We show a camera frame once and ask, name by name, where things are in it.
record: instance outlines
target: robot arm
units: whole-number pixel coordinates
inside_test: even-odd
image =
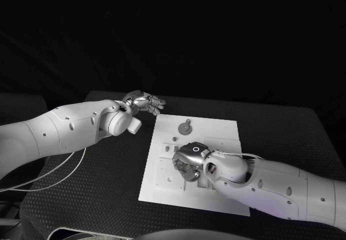
[[[136,134],[137,110],[160,114],[166,102],[142,91],[123,101],[103,100],[57,107],[36,118],[0,126],[0,179],[19,166],[46,156],[77,152],[126,130]]]
[[[238,155],[209,151],[198,142],[178,150],[173,165],[188,182],[205,174],[224,197],[267,214],[346,230],[345,182],[281,162],[245,160]]]

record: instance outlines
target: black background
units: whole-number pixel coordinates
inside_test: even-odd
[[[0,92],[41,94],[49,109],[93,90],[137,89],[309,107],[346,159],[345,2],[84,3],[0,12]]]

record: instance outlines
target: table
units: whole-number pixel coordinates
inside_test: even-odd
[[[93,91],[85,101],[121,100],[126,93]],[[159,96],[169,115],[235,120],[244,153],[287,163],[346,181],[346,170],[315,111],[303,107]],[[20,219],[26,240],[46,239],[57,228],[134,238],[169,229],[206,229],[253,239],[346,239],[322,223],[280,219],[251,209],[251,217],[139,201],[156,117],[136,116],[142,128],[88,147],[82,164],[55,187],[26,195]],[[59,181],[75,168],[82,151],[32,188]],[[51,157],[46,173],[67,158]]]

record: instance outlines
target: white board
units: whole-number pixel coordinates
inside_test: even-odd
[[[188,119],[192,132],[182,135],[179,125]],[[237,121],[166,114],[157,116],[139,200],[250,216],[250,207],[215,191],[204,174],[196,182],[185,182],[175,170],[175,146],[180,147],[192,142],[204,143],[211,150],[241,153]]]

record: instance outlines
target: robotic hand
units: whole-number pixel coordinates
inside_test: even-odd
[[[121,101],[90,101],[57,107],[36,118],[0,126],[0,179],[19,166],[46,156],[77,152],[126,130],[136,134],[133,116],[160,114],[166,101],[142,91]]]
[[[255,159],[245,160],[241,155]],[[253,154],[211,151],[199,142],[182,146],[172,160],[188,182],[204,174],[218,193],[251,208],[346,230],[346,182]]]

